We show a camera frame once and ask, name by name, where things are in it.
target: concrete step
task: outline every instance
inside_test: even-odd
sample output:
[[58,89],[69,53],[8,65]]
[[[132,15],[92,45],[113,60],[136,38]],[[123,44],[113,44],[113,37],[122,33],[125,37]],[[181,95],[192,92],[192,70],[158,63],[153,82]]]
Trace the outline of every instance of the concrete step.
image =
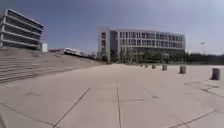
[[8,64],[8,65],[1,65],[0,70],[7,69],[7,68],[23,68],[28,66],[40,66],[42,64]]
[[24,74],[24,73],[35,73],[39,72],[42,70],[52,70],[52,69],[64,69],[72,66],[43,66],[43,67],[37,67],[37,68],[27,68],[27,69],[16,69],[16,70],[11,70],[11,71],[6,71],[6,72],[0,72],[0,77],[8,77],[8,76],[13,76],[13,75],[18,75],[18,74]]
[[8,76],[15,76],[15,75],[19,75],[19,74],[27,74],[27,73],[35,73],[35,72],[39,72],[39,71],[45,71],[45,70],[50,70],[50,68],[36,68],[36,69],[24,69],[24,70],[14,70],[14,71],[10,71],[10,72],[0,72],[0,77],[4,78],[4,77],[8,77]]
[[25,61],[15,61],[15,62],[10,62],[10,61],[5,61],[5,62],[0,62],[0,65],[5,65],[5,64],[32,64],[32,63],[35,63],[35,61],[28,61],[28,62],[25,62]]
[[24,73],[24,74],[17,74],[15,76],[10,76],[10,77],[5,77],[5,78],[0,78],[0,84],[7,83],[7,82],[12,82],[16,80],[21,80],[21,79],[27,79],[27,78],[32,78],[44,74],[49,74],[49,73],[55,73],[55,72],[64,72],[64,71],[69,71],[74,68],[71,67],[66,67],[66,68],[54,68],[51,70],[44,70],[40,72],[33,72],[33,73]]
[[0,74],[3,72],[10,72],[10,71],[19,71],[19,70],[25,70],[25,69],[35,69],[35,68],[42,68],[45,67],[44,65],[26,65],[26,66],[14,66],[14,67],[6,67],[1,68],[0,67]]

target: pavement seam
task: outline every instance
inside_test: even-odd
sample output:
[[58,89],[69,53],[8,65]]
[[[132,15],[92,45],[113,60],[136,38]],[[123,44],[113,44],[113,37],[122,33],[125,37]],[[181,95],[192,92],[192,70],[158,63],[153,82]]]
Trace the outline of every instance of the pavement seam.
[[65,116],[86,96],[86,94],[91,90],[91,88],[88,88],[82,95],[79,97],[79,99],[71,106],[71,108],[57,121],[56,124],[53,125],[52,128],[56,128],[57,125],[65,118]]
[[120,109],[120,96],[119,96],[119,84],[118,84],[118,81],[116,81],[116,84],[117,84],[117,106],[118,106],[119,128],[121,128],[121,109]]
[[177,124],[177,125],[175,125],[175,126],[171,126],[171,127],[169,127],[169,128],[177,128],[177,127],[182,126],[182,125],[185,125],[186,127],[190,128],[187,124],[190,124],[190,123],[192,123],[192,122],[198,121],[198,120],[200,120],[200,119],[202,119],[202,118],[204,118],[204,117],[206,117],[206,116],[208,116],[208,115],[210,115],[210,114],[212,114],[212,113],[214,113],[214,112],[217,112],[217,110],[213,110],[213,111],[211,111],[211,112],[208,112],[208,113],[206,113],[206,114],[204,114],[204,115],[202,115],[202,116],[199,116],[199,117],[197,117],[197,118],[194,118],[194,119],[192,119],[192,120],[190,120],[190,121],[188,121],[188,122],[183,122],[183,121],[178,117],[178,118],[181,120],[182,124]]
[[159,98],[158,96],[156,96],[156,95],[154,95],[152,92],[150,92],[148,89],[146,89],[146,88],[143,88],[143,89],[145,89],[145,91],[146,91],[147,93],[149,93],[154,99],[158,99],[158,98]]
[[44,124],[47,124],[47,125],[54,126],[53,123],[49,123],[49,122],[46,122],[46,121],[43,121],[43,120],[40,120],[40,119],[31,117],[31,116],[28,116],[28,115],[26,115],[26,114],[23,114],[22,112],[19,112],[19,111],[15,110],[14,108],[11,108],[11,107],[7,106],[7,105],[4,104],[4,103],[0,103],[0,105],[2,105],[3,107],[5,107],[5,108],[7,108],[7,109],[9,109],[9,110],[11,110],[11,111],[13,111],[13,112],[16,112],[17,114],[23,115],[23,116],[25,116],[25,117],[27,117],[27,118],[29,118],[29,119],[32,119],[32,120],[35,120],[35,121],[38,121],[38,122],[41,122],[41,123],[44,123]]
[[209,93],[209,94],[211,94],[211,95],[214,95],[214,96],[217,96],[217,97],[220,97],[220,98],[224,98],[224,96],[220,96],[220,95],[215,94],[215,93],[213,93],[213,92],[209,92],[210,89],[217,88],[217,87],[211,87],[211,88],[208,88],[208,89],[201,89],[201,88],[193,87],[193,86],[191,86],[191,84],[189,84],[189,83],[185,83],[185,85],[187,85],[188,87],[191,87],[191,88],[193,88],[193,89],[200,90],[200,91]]
[[182,125],[186,126],[187,128],[190,128],[186,123],[184,123],[183,120],[180,119],[180,117],[178,117],[178,119],[182,122]]

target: low building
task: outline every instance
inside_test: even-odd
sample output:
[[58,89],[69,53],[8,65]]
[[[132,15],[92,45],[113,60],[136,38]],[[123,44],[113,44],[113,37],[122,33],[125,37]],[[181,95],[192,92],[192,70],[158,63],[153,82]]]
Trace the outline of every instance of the low building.
[[0,46],[41,50],[42,24],[11,9],[0,20]]
[[58,54],[68,54],[68,55],[76,55],[81,56],[83,55],[82,52],[72,48],[58,48],[58,49],[50,49],[49,52],[58,53]]
[[103,28],[98,36],[98,55],[108,62],[139,62],[152,54],[172,57],[185,53],[185,36],[150,30]]

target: sky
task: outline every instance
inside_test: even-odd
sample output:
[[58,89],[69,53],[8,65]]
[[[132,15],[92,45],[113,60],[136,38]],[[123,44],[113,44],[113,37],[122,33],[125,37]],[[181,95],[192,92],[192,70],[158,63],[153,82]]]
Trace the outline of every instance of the sky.
[[97,50],[97,32],[144,29],[184,34],[186,50],[224,53],[223,0],[0,0],[44,25],[50,48]]

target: multi-story building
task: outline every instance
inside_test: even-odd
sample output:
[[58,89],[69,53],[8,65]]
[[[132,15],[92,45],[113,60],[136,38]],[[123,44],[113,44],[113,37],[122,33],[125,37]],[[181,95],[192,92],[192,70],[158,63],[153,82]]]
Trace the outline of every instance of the multi-story building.
[[182,34],[146,30],[111,30],[99,31],[98,55],[107,57],[108,62],[126,58],[131,61],[144,59],[146,54],[159,53],[175,56],[185,53],[185,37]]
[[44,26],[7,9],[0,17],[0,46],[37,50]]

